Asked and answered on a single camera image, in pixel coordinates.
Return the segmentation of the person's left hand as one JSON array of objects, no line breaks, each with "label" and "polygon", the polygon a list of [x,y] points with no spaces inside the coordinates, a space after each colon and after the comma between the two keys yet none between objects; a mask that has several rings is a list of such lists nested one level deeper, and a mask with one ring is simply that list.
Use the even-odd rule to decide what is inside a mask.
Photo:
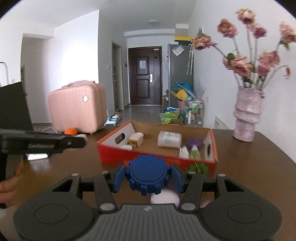
[{"label": "person's left hand", "polygon": [[23,179],[23,159],[15,169],[15,174],[8,180],[1,181],[1,203],[7,207],[17,204],[20,197],[19,188]]}]

